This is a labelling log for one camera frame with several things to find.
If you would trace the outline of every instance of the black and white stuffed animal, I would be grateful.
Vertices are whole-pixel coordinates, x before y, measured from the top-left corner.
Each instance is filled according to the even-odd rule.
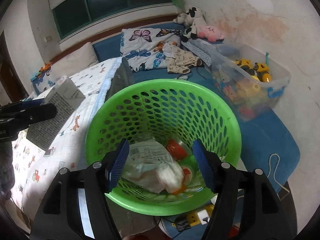
[[[173,20],[175,23],[183,24],[186,28],[184,35],[181,36],[183,42],[187,42],[190,38],[195,39],[197,37],[195,20],[198,18],[204,21],[201,9],[199,7],[192,7],[186,11],[186,13],[179,14],[177,18]]]

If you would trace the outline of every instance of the window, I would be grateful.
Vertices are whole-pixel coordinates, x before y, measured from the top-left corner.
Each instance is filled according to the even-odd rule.
[[[60,38],[104,17],[171,0],[66,0],[52,10]]]

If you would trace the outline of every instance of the beige pillow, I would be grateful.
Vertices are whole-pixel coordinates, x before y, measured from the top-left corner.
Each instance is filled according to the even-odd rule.
[[[98,63],[99,61],[96,53],[94,52],[93,46],[90,42],[88,42],[80,49],[77,49],[76,51],[52,64],[51,71],[57,77],[62,77],[63,75],[70,77]]]

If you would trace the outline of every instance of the basket rim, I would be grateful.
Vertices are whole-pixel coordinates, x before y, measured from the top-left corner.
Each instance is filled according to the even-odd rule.
[[[88,165],[89,163],[89,155],[90,155],[90,142],[95,140],[95,137],[91,136],[91,130],[94,130],[95,124],[100,122],[98,120],[99,118],[96,118],[97,116],[100,116],[105,111],[107,111],[107,108],[110,105],[116,105],[117,104],[117,98],[119,96],[125,96],[128,94],[131,94],[131,90],[134,88],[135,90],[138,88],[141,88],[142,91],[145,90],[145,87],[148,86],[149,90],[152,90],[153,85],[155,84],[163,84],[164,88],[167,88],[170,86],[170,83],[181,83],[181,88],[183,85],[193,86],[195,90],[202,90],[202,92],[205,94],[210,93],[210,96],[213,97],[213,99],[217,103],[219,103],[219,106],[223,108],[223,111],[226,112],[226,114],[230,117],[230,126],[232,126],[232,134],[233,136],[233,156],[236,156],[235,158],[228,158],[228,154],[226,155],[226,158],[224,159],[225,162],[230,162],[232,165],[237,165],[237,162],[240,158],[241,154],[241,132],[240,127],[238,124],[238,121],[236,119],[236,116],[232,112],[231,108],[228,106],[228,104],[220,98],[216,93],[209,90],[208,88],[205,88],[199,84],[192,83],[190,81],[183,81],[183,80],[174,80],[174,79],[156,79],[156,80],[148,80],[144,82],[140,82],[134,85],[131,85],[129,87],[126,87],[119,92],[115,93],[113,96],[111,96],[104,104],[103,106],[98,110],[98,112],[95,114],[94,118],[92,119],[92,122],[90,124],[90,127],[88,129],[87,137],[86,137],[86,147],[85,147],[85,157],[87,160]],[[188,212],[193,209],[198,208],[201,205],[206,204],[210,199],[214,196],[214,194],[208,189],[204,188],[200,192],[193,192],[192,197],[186,198],[180,202],[163,202],[163,203],[156,203],[156,202],[148,202],[146,201],[139,201],[134,197],[133,195],[126,195],[121,188],[114,188],[111,193],[105,194],[110,200],[117,203],[119,206],[122,206],[128,210],[145,214],[145,215],[153,215],[153,216],[168,216],[168,215],[177,215],[183,212]]]

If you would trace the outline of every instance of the pink butterfly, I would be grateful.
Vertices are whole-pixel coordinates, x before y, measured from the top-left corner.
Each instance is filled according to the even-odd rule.
[[[137,38],[144,38],[147,42],[152,42],[150,31],[148,30],[135,30],[129,41],[134,41]]]

